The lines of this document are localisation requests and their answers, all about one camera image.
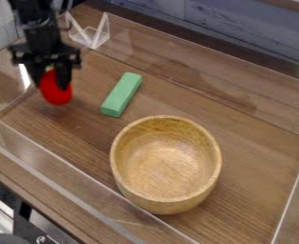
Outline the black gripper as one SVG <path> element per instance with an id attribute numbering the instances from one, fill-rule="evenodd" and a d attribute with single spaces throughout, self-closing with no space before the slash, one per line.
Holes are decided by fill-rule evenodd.
<path id="1" fill-rule="evenodd" d="M 45 66 L 55 65 L 57 86 L 68 89 L 72 78 L 72 66 L 81 65 L 80 50 L 69 46 L 61 38 L 56 20 L 23 25 L 25 42 L 9 46 L 13 64 L 27 64 L 27 71 L 36 87 L 40 86 L 45 74 Z"/>

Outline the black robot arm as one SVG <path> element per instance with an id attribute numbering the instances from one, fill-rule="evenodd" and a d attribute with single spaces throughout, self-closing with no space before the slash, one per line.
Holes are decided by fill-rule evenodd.
<path id="1" fill-rule="evenodd" d="M 39 87 L 48 66 L 56 71 L 56 84 L 68 89 L 72 69 L 81 67 L 81 50 L 61 37 L 53 0 L 8 0 L 23 28 L 25 42 L 8 47 L 15 65 L 23 64 Z"/>

